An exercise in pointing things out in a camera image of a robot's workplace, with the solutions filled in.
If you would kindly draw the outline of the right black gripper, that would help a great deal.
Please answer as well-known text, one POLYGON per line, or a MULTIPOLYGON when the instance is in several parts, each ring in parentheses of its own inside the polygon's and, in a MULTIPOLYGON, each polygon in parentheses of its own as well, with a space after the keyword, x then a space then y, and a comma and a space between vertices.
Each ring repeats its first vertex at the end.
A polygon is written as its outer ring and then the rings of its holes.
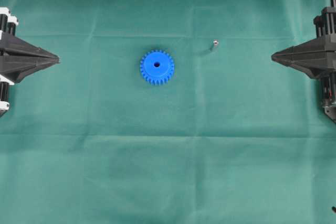
POLYGON ((274 53, 273 61, 319 79, 322 107, 335 122, 335 7, 326 7, 314 18, 316 39, 274 53))

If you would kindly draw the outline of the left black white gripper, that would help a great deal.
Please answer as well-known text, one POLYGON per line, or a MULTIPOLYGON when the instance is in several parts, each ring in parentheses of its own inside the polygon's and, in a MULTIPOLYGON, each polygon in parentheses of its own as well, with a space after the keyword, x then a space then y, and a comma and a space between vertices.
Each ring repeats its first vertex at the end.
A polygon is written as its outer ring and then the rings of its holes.
POLYGON ((25 77, 59 63, 59 57, 15 37, 19 22, 7 7, 1 7, 1 116, 9 110, 9 87, 25 77))

